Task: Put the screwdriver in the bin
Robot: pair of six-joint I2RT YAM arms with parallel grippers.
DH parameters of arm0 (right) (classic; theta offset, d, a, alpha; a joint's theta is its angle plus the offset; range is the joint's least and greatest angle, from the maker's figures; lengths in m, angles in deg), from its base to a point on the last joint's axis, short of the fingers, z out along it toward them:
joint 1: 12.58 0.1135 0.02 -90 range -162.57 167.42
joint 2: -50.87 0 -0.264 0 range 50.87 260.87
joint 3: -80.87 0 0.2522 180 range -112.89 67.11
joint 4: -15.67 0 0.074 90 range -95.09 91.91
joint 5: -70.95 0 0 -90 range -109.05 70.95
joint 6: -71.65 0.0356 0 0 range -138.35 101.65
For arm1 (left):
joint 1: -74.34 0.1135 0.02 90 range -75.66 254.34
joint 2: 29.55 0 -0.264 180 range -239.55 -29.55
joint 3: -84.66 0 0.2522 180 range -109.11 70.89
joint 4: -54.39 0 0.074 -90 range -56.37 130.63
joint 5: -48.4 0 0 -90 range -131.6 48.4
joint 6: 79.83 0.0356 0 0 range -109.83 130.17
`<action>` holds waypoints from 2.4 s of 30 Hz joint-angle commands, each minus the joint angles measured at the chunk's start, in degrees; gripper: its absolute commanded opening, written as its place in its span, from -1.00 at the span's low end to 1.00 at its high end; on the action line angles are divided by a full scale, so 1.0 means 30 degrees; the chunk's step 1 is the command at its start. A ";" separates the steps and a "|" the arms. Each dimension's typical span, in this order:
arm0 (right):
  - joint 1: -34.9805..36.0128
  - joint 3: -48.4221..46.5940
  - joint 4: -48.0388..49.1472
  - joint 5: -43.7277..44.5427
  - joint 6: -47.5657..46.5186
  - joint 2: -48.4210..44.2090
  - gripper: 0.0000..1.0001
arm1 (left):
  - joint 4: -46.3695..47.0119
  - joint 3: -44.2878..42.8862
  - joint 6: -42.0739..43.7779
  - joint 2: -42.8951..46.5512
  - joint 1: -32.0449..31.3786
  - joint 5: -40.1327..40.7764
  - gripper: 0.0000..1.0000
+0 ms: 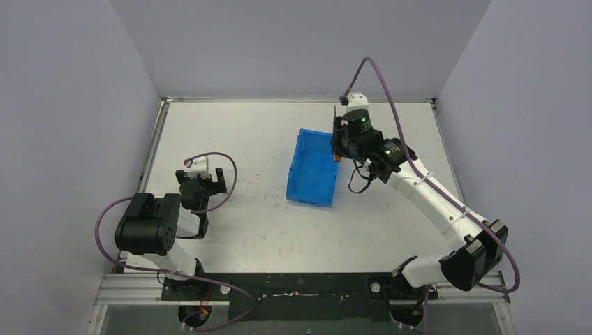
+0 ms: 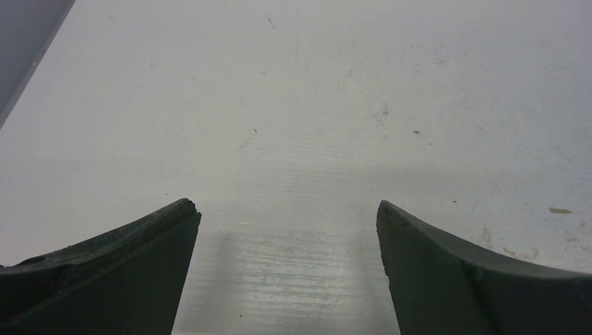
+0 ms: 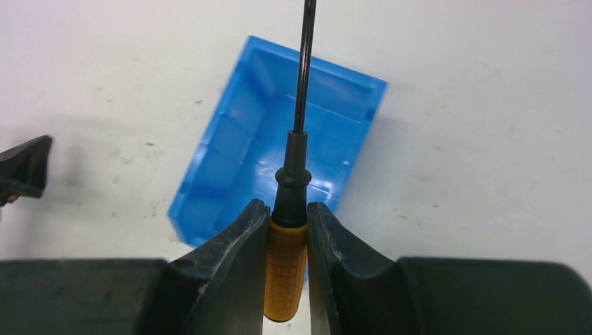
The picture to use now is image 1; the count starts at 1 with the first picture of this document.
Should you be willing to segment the orange handled screwdriver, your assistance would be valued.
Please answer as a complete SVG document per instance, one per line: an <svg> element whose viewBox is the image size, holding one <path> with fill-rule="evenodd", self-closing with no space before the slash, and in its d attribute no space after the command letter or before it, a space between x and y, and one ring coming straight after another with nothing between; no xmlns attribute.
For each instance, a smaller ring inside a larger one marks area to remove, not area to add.
<svg viewBox="0 0 592 335"><path fill-rule="evenodd" d="M333 127L332 127L332 139L331 139L331 145L332 145L332 155L333 155L333 159L335 162L340 162L341 161L341 156L339 155L339 153L336 150L336 145L337 145L337 136L336 136L336 106L333 107L333 111L334 111L334 118L333 118Z"/></svg>

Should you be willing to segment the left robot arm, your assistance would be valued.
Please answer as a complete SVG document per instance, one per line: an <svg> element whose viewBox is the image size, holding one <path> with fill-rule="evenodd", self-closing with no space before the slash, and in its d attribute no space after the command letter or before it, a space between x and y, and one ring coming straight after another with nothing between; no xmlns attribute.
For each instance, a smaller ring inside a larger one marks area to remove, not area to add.
<svg viewBox="0 0 592 335"><path fill-rule="evenodd" d="M163 284L174 293L202 297L209 284L179 274L202 276L199 259L189 255L180 239L203 239L207 234L210 197L228 191L223 169L215 169L216 179L208 168L177 170L177 193L157 198L151 193L136 193L115 230L119 250L153 262L165 272Z"/></svg>

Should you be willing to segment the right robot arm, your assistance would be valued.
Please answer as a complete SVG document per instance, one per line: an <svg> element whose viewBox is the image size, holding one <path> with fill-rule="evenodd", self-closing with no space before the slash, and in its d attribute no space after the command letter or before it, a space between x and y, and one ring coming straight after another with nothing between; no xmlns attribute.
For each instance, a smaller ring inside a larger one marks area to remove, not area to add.
<svg viewBox="0 0 592 335"><path fill-rule="evenodd" d="M402 140L387 139L372 126L368 110L334 116L331 145L337 158L356 162L369 180L379 179L409 200L451 249L444 255L410 257L394 270L395 279L410 288L450 283L468 292L501 261L507 227L460 204Z"/></svg>

